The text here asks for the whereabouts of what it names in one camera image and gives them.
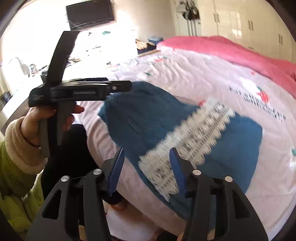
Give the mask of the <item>person left hand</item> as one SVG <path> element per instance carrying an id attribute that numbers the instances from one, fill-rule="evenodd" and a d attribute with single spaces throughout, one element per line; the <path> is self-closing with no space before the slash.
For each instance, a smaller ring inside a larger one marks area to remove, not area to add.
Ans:
<path id="1" fill-rule="evenodd" d="M 84 111 L 84 108 L 79 105 L 75 105 L 74 111 L 69 115 L 67 120 L 63 124 L 63 130 L 67 131 L 74 123 L 74 114 L 80 114 Z M 39 141 L 39 123 L 43 119 L 48 119 L 56 113 L 56 110 L 50 106 L 37 106 L 30 108 L 29 112 L 25 116 L 20 126 L 20 131 L 23 138 L 33 146 L 40 146 Z"/>

